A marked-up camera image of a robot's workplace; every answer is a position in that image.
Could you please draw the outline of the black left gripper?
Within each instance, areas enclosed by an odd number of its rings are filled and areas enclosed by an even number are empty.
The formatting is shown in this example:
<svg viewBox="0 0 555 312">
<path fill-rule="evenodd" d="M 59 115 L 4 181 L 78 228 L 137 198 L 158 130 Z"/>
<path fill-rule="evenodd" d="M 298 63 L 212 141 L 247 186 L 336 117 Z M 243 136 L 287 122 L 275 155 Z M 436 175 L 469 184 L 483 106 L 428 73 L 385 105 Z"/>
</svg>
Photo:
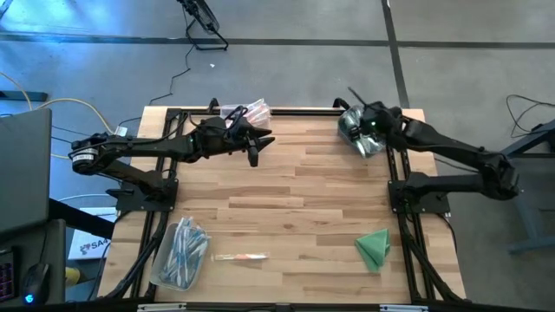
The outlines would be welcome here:
<svg viewBox="0 0 555 312">
<path fill-rule="evenodd" d="M 272 130 L 255 127 L 245 117 L 235 119 L 227 127 L 225 120 L 212 117 L 201 120 L 190 132 L 195 155 L 209 159 L 211 156 L 246 152 L 251 167 L 258 166 L 259 151 L 274 142 L 275 137 L 265 137 Z"/>
</svg>

